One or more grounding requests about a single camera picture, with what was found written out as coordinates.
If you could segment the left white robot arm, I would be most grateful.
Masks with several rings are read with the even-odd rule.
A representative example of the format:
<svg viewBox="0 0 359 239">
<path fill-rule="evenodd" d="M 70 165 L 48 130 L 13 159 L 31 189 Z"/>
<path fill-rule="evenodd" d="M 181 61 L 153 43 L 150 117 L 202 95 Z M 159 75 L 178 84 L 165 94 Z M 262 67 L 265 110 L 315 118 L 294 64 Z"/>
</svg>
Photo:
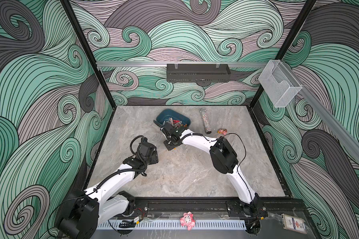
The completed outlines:
<svg viewBox="0 0 359 239">
<path fill-rule="evenodd" d="M 136 152 L 95 186 L 73 191 L 59 209 L 54 226 L 71 239 L 89 239 L 97 227 L 112 217 L 133 212 L 134 197 L 119 189 L 158 163 L 157 148 L 144 138 Z"/>
</svg>

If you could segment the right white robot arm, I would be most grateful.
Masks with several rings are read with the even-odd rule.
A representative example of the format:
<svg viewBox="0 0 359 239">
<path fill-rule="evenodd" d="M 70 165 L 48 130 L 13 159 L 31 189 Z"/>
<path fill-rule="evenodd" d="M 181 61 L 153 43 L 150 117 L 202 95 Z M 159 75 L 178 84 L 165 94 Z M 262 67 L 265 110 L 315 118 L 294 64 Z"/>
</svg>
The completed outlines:
<svg viewBox="0 0 359 239">
<path fill-rule="evenodd" d="M 175 128 L 169 123 L 161 126 L 160 131 L 166 138 L 164 144 L 167 150 L 185 144 L 208 153 L 214 168 L 219 173 L 227 175 L 240 202 L 256 210 L 260 198 L 245 179 L 240 169 L 237 153 L 225 137 L 211 138 L 201 133 L 195 133 L 186 127 Z"/>
</svg>

